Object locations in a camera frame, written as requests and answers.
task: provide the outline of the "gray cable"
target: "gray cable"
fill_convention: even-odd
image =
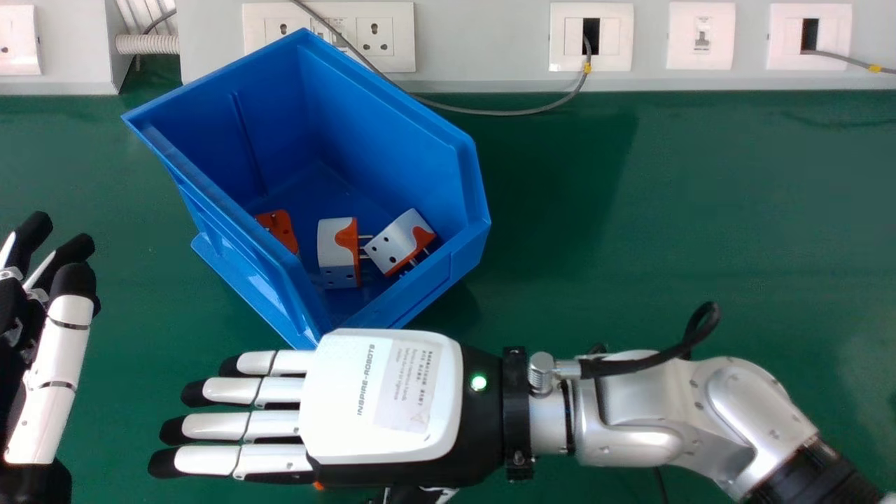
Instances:
[[[870,63],[866,63],[864,61],[855,59],[853,57],[841,56],[839,54],[829,53],[828,51],[803,50],[803,51],[800,51],[799,54],[831,57],[833,59],[839,59],[840,61],[845,61],[845,62],[849,63],[850,65],[861,66],[862,68],[865,68],[867,71],[872,72],[874,74],[894,74],[894,75],[896,75],[896,69],[887,68],[885,66],[880,66],[880,65],[871,65]]]
[[[348,40],[345,40],[345,37],[342,37],[342,34],[336,31],[323,17],[318,15],[311,7],[305,5],[301,0],[291,0],[293,4],[297,5],[298,8],[305,11],[309,16],[314,18],[315,21],[319,22],[333,34],[333,36],[337,37],[349,50],[358,57],[366,66],[370,69],[374,74],[379,75],[386,82],[395,86],[398,89],[401,87],[395,83],[392,79],[386,76],[383,72],[380,72],[378,68],[374,66],[373,63],[370,62],[361,51],[355,48],[354,45],[351,44]],[[459,112],[461,114],[470,114],[472,116],[493,116],[493,117],[517,117],[517,116],[531,116],[532,114],[540,114],[541,112],[547,112],[551,109],[556,109],[561,105],[565,104],[567,101],[572,100],[579,94],[582,90],[582,86],[585,85],[585,80],[588,79],[588,74],[591,71],[591,44],[589,43],[587,38],[582,38],[582,42],[585,44],[585,68],[582,70],[582,76],[579,77],[579,81],[575,84],[575,88],[570,91],[568,94],[563,96],[560,100],[554,101],[552,103],[548,103],[542,107],[535,107],[534,109],[522,109],[522,110],[487,110],[487,109],[466,109],[464,107],[454,107],[453,105],[445,105],[443,103],[439,103],[438,101],[432,101],[421,96],[417,96],[415,94],[408,93],[410,97],[414,100],[419,101],[420,103],[432,107],[434,109],[442,109],[448,110],[451,112]]]
[[[165,21],[171,19],[171,16],[173,16],[173,15],[175,15],[175,14],[177,14],[177,9],[176,9],[176,8],[171,9],[170,11],[168,11],[168,12],[162,14],[161,16],[159,16],[159,18],[158,18],[156,21],[151,22],[151,23],[149,24],[149,26],[147,26],[146,29],[143,30],[143,33],[141,33],[141,35],[149,35],[149,34],[150,34],[150,31],[155,30],[157,26],[159,26],[159,25],[162,24],[163,22],[165,22]],[[140,65],[141,65],[141,62],[142,62],[142,61],[141,61],[141,59],[140,59],[140,55],[137,55],[137,56],[134,58],[134,70],[136,70],[137,72],[140,72]]]

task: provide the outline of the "printed label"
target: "printed label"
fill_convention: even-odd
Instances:
[[[426,432],[439,358],[438,345],[393,342],[383,374],[375,425],[407,432]]]

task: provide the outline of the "metal knob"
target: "metal knob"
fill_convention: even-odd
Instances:
[[[529,359],[529,386],[533,395],[548,395],[553,387],[554,356],[536,352]]]

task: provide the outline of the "flexible hose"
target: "flexible hose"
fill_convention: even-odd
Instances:
[[[118,35],[118,54],[180,54],[177,35]]]

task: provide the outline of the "green table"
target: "green table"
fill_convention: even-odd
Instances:
[[[119,119],[177,81],[174,60],[149,58],[120,97],[0,99],[0,230],[40,208],[54,243],[83,230],[98,245],[103,312],[60,448],[75,503],[358,502],[368,492],[146,473],[183,384],[282,346],[189,248],[174,185]],[[477,142],[495,225],[482,265],[412,326],[571,356],[665,347],[717,300],[725,318],[695,358],[764,366],[896,489],[896,92],[593,93],[544,116],[448,118]],[[726,501],[663,471],[674,504]],[[647,470],[557,458],[537,475],[495,474],[457,502],[659,502]]]

